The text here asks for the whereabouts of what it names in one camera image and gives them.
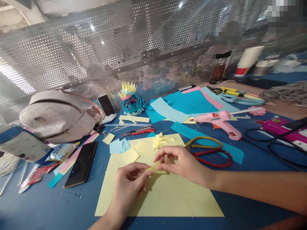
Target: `red scissors handle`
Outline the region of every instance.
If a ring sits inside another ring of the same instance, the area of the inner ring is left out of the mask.
[[[209,161],[206,161],[206,160],[201,159],[200,157],[198,157],[198,156],[202,156],[202,155],[206,155],[206,154],[211,154],[211,153],[216,153],[216,152],[221,152],[221,153],[226,154],[226,156],[228,156],[228,162],[225,163],[225,164],[221,164],[220,165],[220,164],[211,163]],[[211,150],[207,150],[207,151],[204,151],[204,152],[196,152],[196,153],[194,153],[193,156],[199,162],[204,163],[204,164],[209,165],[209,166],[212,166],[212,167],[215,167],[215,168],[227,168],[227,167],[231,166],[232,161],[233,161],[232,160],[232,156],[229,154],[229,152],[227,152],[225,150],[222,150],[222,149],[211,149]]]
[[[147,129],[147,130],[144,130],[144,131],[140,131],[140,132],[137,132],[137,133],[132,133],[132,135],[138,135],[138,134],[142,134],[142,133],[154,133],[154,128],[151,128],[151,129]]]

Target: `gray rope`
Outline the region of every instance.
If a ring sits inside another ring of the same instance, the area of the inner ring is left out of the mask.
[[[260,93],[260,97],[265,101],[289,101],[297,106],[307,106],[307,80],[272,87]]]

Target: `black marker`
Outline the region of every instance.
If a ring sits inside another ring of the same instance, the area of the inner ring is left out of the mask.
[[[181,89],[178,89],[177,91],[184,91],[184,90],[186,90],[186,89],[190,89],[190,88],[193,88],[193,87],[195,87],[195,85],[191,85],[191,86],[188,86],[188,87],[184,87],[184,88],[181,88]]]

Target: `paper crown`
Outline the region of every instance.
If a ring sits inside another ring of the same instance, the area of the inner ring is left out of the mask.
[[[121,97],[121,99],[127,100],[131,97],[131,95],[135,94],[136,91],[136,86],[135,84],[132,85],[132,83],[129,85],[129,83],[123,83],[122,84],[122,91],[118,93],[118,95]]]

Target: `forearm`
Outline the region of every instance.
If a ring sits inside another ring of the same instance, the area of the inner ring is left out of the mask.
[[[125,221],[125,216],[110,210],[97,220],[88,230],[118,230]]]
[[[307,173],[215,171],[210,189],[262,201],[307,216]]]

